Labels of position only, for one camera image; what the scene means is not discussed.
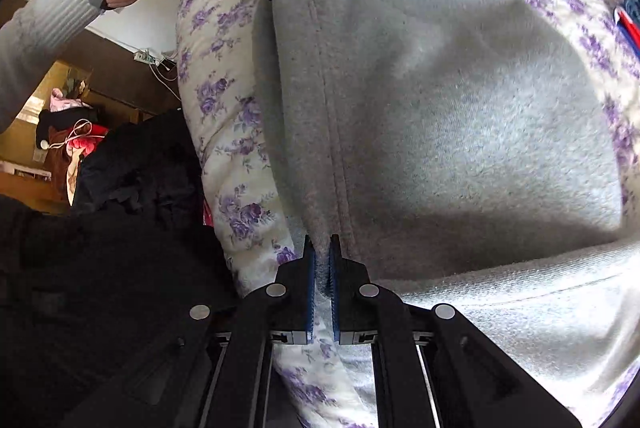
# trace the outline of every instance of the person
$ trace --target person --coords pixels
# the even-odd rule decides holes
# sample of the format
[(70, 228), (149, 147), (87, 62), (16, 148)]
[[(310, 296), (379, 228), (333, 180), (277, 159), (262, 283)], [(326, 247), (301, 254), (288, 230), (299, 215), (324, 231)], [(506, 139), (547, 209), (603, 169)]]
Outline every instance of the person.
[[(88, 0), (31, 0), (0, 29), (1, 131), (99, 14)], [(4, 428), (58, 426), (172, 318), (238, 299), (213, 228), (195, 224), (186, 242), (120, 210), (54, 217), (5, 196), (0, 215)], [(291, 406), (278, 406), (274, 426), (299, 426)]]

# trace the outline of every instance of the power strip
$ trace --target power strip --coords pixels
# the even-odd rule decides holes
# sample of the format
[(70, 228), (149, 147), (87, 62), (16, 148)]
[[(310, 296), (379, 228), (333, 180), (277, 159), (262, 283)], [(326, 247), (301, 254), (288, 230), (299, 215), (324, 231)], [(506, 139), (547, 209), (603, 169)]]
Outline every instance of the power strip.
[(147, 65), (155, 65), (156, 59), (149, 54), (148, 51), (138, 51), (133, 55), (133, 59), (140, 63), (146, 63)]

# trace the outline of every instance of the white sweater sleeve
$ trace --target white sweater sleeve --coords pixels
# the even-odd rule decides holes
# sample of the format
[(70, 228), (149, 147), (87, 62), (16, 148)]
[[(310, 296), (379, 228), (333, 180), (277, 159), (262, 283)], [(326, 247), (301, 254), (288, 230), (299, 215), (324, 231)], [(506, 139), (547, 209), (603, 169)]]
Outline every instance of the white sweater sleeve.
[(0, 29), (0, 133), (56, 60), (98, 15), (89, 0), (31, 0)]

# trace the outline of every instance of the silver screw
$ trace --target silver screw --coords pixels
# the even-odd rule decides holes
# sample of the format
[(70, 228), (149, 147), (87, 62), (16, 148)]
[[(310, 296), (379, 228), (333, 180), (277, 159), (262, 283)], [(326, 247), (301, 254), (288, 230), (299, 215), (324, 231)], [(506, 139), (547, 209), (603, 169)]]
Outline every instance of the silver screw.
[(438, 318), (450, 320), (456, 315), (456, 310), (451, 305), (443, 303), (436, 307), (435, 313)]
[(194, 320), (203, 320), (209, 316), (211, 310), (206, 305), (194, 305), (189, 311), (189, 316)]
[(283, 296), (284, 293), (287, 292), (287, 288), (284, 287), (281, 283), (272, 283), (267, 287), (267, 294), (269, 296), (273, 296), (277, 298), (278, 296)]
[(366, 283), (360, 287), (360, 294), (367, 298), (374, 298), (380, 294), (380, 289), (377, 285)]

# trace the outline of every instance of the bed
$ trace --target bed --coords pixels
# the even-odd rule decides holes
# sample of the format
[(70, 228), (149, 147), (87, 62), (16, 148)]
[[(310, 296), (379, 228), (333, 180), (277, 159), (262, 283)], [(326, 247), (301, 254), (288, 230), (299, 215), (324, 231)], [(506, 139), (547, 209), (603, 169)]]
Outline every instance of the bed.
[[(177, 24), (184, 113), (202, 163), (216, 234), (242, 295), (273, 281), (277, 267), (296, 257), (254, 96), (252, 17), (257, 1), (180, 0)], [(618, 159), (625, 227), (634, 230), (640, 222), (640, 63), (614, 26), (613, 8), (622, 0), (525, 1), (569, 40), (587, 67)], [(277, 347), (275, 353), (274, 364), (303, 423), (376, 426), (367, 383), (359, 382), (348, 361), (340, 358), (321, 320), (315, 327), (313, 345)], [(599, 426), (639, 368), (636, 362), (624, 375), (611, 376), (588, 398), (551, 392), (585, 428)]]

